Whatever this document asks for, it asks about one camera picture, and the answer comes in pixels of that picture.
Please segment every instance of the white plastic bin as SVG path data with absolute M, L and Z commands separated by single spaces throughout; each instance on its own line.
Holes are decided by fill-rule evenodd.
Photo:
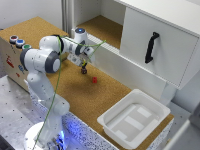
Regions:
M 170 109 L 133 90 L 98 118 L 105 133 L 126 149 L 136 149 L 169 115 Z

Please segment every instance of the cabinet door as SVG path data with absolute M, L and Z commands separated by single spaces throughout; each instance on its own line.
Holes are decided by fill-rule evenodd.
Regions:
M 153 60 L 146 64 L 145 56 L 153 32 L 160 36 L 154 40 Z M 197 41 L 198 38 L 191 34 L 127 8 L 120 54 L 179 86 Z

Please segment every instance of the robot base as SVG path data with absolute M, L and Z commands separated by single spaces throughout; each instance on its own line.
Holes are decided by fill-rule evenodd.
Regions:
M 25 150 L 33 150 L 33 146 L 35 145 L 34 138 L 37 136 L 37 133 L 42 128 L 44 122 L 40 122 L 38 124 L 35 124 L 32 126 L 25 134 L 24 137 L 24 149 Z M 38 146 L 38 144 L 35 146 L 34 150 L 48 150 L 48 148 L 41 148 Z

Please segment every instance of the cabinet handle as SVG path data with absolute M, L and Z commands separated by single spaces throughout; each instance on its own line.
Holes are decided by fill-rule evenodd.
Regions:
M 156 32 L 153 32 L 153 36 L 151 37 L 150 41 L 149 41 L 149 45 L 147 48 L 147 53 L 146 53 L 146 57 L 145 57 L 145 63 L 148 64 L 149 62 L 151 62 L 153 60 L 153 57 L 151 57 L 151 53 L 153 50 L 153 45 L 154 45 L 154 40 L 157 39 L 160 35 Z

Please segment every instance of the open shelf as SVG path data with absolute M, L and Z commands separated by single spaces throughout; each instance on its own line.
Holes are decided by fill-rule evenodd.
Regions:
M 78 25 L 78 27 L 86 29 L 89 34 L 106 40 L 110 45 L 120 49 L 122 25 L 100 15 Z

